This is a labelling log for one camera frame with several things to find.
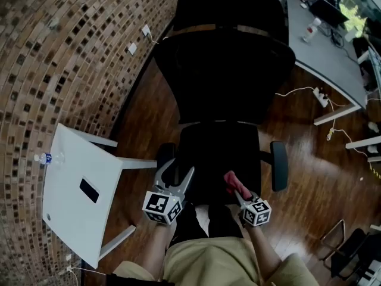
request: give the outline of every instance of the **window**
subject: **window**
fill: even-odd
[[[355,27],[357,37],[363,32],[366,18],[381,22],[381,11],[372,0],[340,0],[340,9],[349,18],[345,23],[347,31]]]

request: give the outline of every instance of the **laptop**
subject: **laptop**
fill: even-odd
[[[339,9],[326,0],[316,0],[310,6],[310,11],[332,27],[338,27],[340,24],[349,20]]]

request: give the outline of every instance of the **white cable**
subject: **white cable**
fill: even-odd
[[[288,93],[286,93],[286,94],[280,94],[280,93],[275,93],[275,94],[276,94],[276,95],[280,95],[281,97],[286,97],[286,96],[288,96],[289,94],[293,93],[294,91],[297,91],[297,90],[304,90],[304,89],[312,89],[312,90],[314,90],[314,88],[312,88],[312,87],[304,87],[304,88],[296,88],[296,89],[294,89],[294,90],[292,90],[292,91],[290,91],[290,92],[288,92]]]
[[[155,44],[159,44],[158,42],[156,42],[156,41],[154,41],[154,38],[152,37],[152,34],[151,34],[151,31],[150,32],[148,32],[148,34],[150,35],[150,37],[151,37],[151,41],[153,42],[153,43],[155,43]]]
[[[345,107],[345,106],[346,106],[346,105],[339,105],[339,104],[335,103],[335,102],[332,101],[332,100],[330,100],[330,101],[332,102],[333,105],[338,106],[338,107]]]
[[[294,89],[294,90],[292,90],[292,91],[290,91],[290,92],[288,92],[288,93],[286,93],[286,94],[279,94],[279,93],[275,93],[276,95],[280,95],[281,97],[286,97],[286,96],[288,96],[289,94],[291,94],[291,93],[293,93],[294,91],[298,91],[298,90],[304,90],[304,89],[312,89],[312,90],[314,90],[314,88],[312,88],[312,87],[304,87],[304,88],[297,88],[297,89]],[[337,104],[337,103],[335,103],[334,101],[332,101],[332,100],[330,100],[329,99],[329,97],[326,95],[326,97],[327,97],[327,99],[328,99],[328,102],[329,102],[329,104],[331,105],[331,108],[332,108],[332,111],[334,111],[335,109],[333,109],[333,105],[336,105],[336,106],[338,106],[338,107],[344,107],[344,106],[346,106],[346,105],[339,105],[339,104]],[[378,101],[381,101],[381,99],[379,99],[379,98],[370,98],[370,99],[368,99],[368,100],[378,100]],[[330,128],[330,130],[329,130],[329,133],[328,133],[328,135],[327,135],[327,141],[330,141],[331,140],[331,138],[332,138],[332,135],[333,135],[333,133],[334,132],[343,132],[345,135],[346,135],[346,137],[351,141],[351,143],[352,143],[352,139],[351,139],[351,137],[350,136],[348,136],[348,134],[345,132],[345,130],[343,130],[343,129],[335,129],[335,122],[336,122],[336,119],[333,119],[333,123],[332,123],[332,127]],[[357,150],[356,148],[353,148],[356,152],[358,152],[358,153],[360,153],[360,154],[364,154],[366,157],[368,157],[368,155],[366,154],[366,153],[364,153],[363,151],[359,151],[359,150]]]
[[[78,278],[77,278],[77,275],[76,275],[71,269],[67,268],[67,270],[68,270],[69,272],[71,272],[71,273],[74,275],[74,277],[76,278],[76,284],[77,284],[77,286],[78,286]]]
[[[89,269],[85,269],[85,268],[79,268],[79,267],[71,267],[71,268],[72,269],[79,269],[79,270],[89,271],[89,272],[94,272],[94,273],[101,274],[101,275],[106,275],[105,273],[94,271],[94,270],[89,270]]]
[[[334,111],[334,110],[333,110],[332,101],[331,101],[330,99],[328,99],[328,102],[331,104],[332,111]],[[331,140],[331,137],[332,137],[332,135],[333,135],[334,132],[343,132],[343,133],[346,135],[346,137],[349,139],[349,141],[352,143],[352,139],[351,139],[351,137],[345,132],[344,129],[335,129],[335,128],[334,128],[334,127],[335,127],[335,121],[336,121],[336,119],[333,119],[332,127],[331,127],[331,129],[329,130],[329,133],[328,133],[328,135],[327,135],[327,141]],[[356,152],[358,152],[359,154],[363,154],[364,156],[368,157],[368,155],[367,155],[366,153],[364,153],[363,151],[359,151],[359,150],[357,150],[356,148],[353,148],[353,149],[354,149]]]
[[[89,269],[85,269],[85,268],[79,268],[79,267],[71,267],[71,266],[69,266],[68,268],[66,268],[66,270],[71,272],[76,277],[77,286],[78,286],[78,278],[77,278],[77,275],[74,273],[73,269],[79,269],[79,270],[94,272],[94,273],[101,274],[101,275],[106,275],[105,273],[94,271],[94,270],[89,270]]]

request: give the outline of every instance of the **plastic water bottle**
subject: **plastic water bottle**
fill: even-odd
[[[311,39],[315,36],[317,33],[317,27],[321,25],[321,20],[319,18],[315,18],[315,20],[308,25],[304,35],[303,35],[303,40],[306,42],[310,42]]]
[[[35,161],[42,165],[55,164],[62,165],[65,162],[65,157],[63,153],[59,153],[57,156],[52,156],[50,153],[42,153],[41,155],[35,154]]]

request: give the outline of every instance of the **wooden floor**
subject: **wooden floor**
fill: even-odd
[[[327,85],[295,67],[280,93],[305,86],[322,86],[338,104],[345,99]],[[371,102],[372,120],[379,121],[379,102]],[[370,171],[366,158],[346,150],[348,139],[336,132],[331,141],[326,135],[332,122],[319,127],[314,118],[329,112],[315,100],[311,90],[298,91],[286,98],[275,97],[267,121],[259,126],[262,150],[273,140],[283,141],[289,158],[289,186],[286,191],[271,191],[270,169],[263,163],[263,199],[273,208],[271,221],[263,230],[278,254],[284,258],[297,252],[320,285],[347,285],[330,279],[318,258],[324,253],[319,238],[339,219],[345,219],[348,234],[355,228],[365,231],[381,221],[381,181]],[[353,140],[364,135],[368,112],[356,112],[336,121]],[[174,97],[153,61],[147,68],[117,134],[120,157],[153,159],[160,144],[178,142],[179,113]],[[152,187],[155,170],[124,171],[119,182],[105,242],[130,223],[136,232],[102,259],[98,271],[111,273],[123,260],[134,261],[149,240],[152,224],[142,215],[146,190]],[[88,273],[86,285],[102,285],[102,279]]]

